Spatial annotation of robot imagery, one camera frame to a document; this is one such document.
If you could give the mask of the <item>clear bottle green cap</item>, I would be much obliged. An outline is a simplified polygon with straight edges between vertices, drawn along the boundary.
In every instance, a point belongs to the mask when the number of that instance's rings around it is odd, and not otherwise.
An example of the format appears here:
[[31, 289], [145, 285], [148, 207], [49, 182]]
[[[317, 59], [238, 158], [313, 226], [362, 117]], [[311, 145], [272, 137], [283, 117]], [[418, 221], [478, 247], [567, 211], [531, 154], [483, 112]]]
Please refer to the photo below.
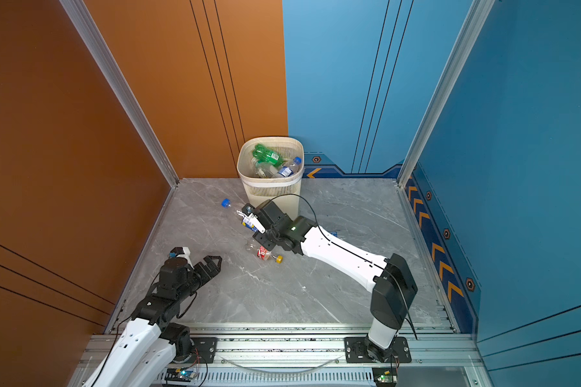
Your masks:
[[260, 178], [275, 178], [279, 170], [269, 162], [258, 161], [255, 164], [255, 172]]

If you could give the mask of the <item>green Sprite bottle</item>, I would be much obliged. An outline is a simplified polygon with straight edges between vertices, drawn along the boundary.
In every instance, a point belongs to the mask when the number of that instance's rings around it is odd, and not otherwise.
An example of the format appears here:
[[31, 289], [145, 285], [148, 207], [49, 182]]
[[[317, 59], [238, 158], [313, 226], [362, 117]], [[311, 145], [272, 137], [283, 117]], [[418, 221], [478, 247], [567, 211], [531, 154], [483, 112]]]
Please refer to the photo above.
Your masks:
[[258, 161], [272, 164], [272, 166], [276, 168], [282, 166], [284, 163], [284, 159], [280, 153], [263, 144], [256, 144], [252, 151], [252, 155]]

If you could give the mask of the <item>small bottle red white label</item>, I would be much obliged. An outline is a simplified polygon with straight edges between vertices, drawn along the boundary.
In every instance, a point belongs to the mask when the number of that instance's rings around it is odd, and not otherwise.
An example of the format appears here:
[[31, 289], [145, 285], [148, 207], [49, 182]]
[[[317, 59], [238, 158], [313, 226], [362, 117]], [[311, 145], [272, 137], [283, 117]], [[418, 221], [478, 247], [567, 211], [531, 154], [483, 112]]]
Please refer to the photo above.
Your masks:
[[255, 256], [256, 258], [262, 261], [269, 261], [273, 260], [277, 264], [281, 264], [283, 261], [283, 257], [280, 255], [275, 255], [272, 251], [264, 248], [255, 240], [249, 240], [247, 242], [246, 250], [250, 253], [251, 256]]

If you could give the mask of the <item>clear bottle blue yellow label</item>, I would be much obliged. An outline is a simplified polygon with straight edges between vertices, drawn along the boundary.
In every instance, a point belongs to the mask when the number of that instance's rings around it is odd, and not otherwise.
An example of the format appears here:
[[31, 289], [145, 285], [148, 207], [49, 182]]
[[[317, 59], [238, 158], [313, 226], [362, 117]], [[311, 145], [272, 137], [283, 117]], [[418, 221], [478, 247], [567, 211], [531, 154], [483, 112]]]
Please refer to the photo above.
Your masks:
[[245, 211], [242, 210], [238, 210], [236, 208], [234, 208], [232, 206], [231, 200], [228, 198], [225, 198], [222, 202], [221, 202], [221, 206], [222, 208], [225, 208], [227, 210], [232, 211], [233, 213], [233, 217], [236, 219], [240, 219], [241, 224], [250, 229], [252, 232], [257, 232], [258, 228], [255, 224], [255, 217], [252, 214], [249, 214]]

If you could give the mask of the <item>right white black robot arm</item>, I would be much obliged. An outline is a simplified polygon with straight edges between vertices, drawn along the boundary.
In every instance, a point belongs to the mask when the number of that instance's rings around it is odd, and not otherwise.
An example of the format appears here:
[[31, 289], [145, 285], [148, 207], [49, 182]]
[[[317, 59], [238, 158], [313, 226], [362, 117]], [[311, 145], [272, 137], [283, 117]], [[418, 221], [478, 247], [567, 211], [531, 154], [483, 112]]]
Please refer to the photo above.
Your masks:
[[330, 265], [371, 293], [373, 321], [363, 342], [347, 344], [347, 361], [360, 363], [409, 363], [406, 340], [400, 336], [405, 323], [412, 323], [411, 305], [418, 293], [408, 262], [400, 255], [379, 256], [340, 240], [313, 219], [292, 219], [273, 200], [259, 206], [245, 204], [242, 218], [254, 230], [253, 238], [271, 251], [275, 247]]

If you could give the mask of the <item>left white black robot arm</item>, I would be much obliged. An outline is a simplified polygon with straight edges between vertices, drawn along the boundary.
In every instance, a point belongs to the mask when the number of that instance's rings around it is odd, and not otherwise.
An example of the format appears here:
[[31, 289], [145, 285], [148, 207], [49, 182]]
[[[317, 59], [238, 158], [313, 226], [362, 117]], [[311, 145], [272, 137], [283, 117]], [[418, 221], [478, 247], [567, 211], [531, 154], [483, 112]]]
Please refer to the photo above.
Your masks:
[[182, 309], [187, 298], [196, 298], [220, 274], [222, 263], [220, 256], [205, 256], [192, 264], [186, 253], [172, 253], [84, 385], [150, 386], [174, 361], [203, 364], [190, 328], [173, 320], [187, 312]]

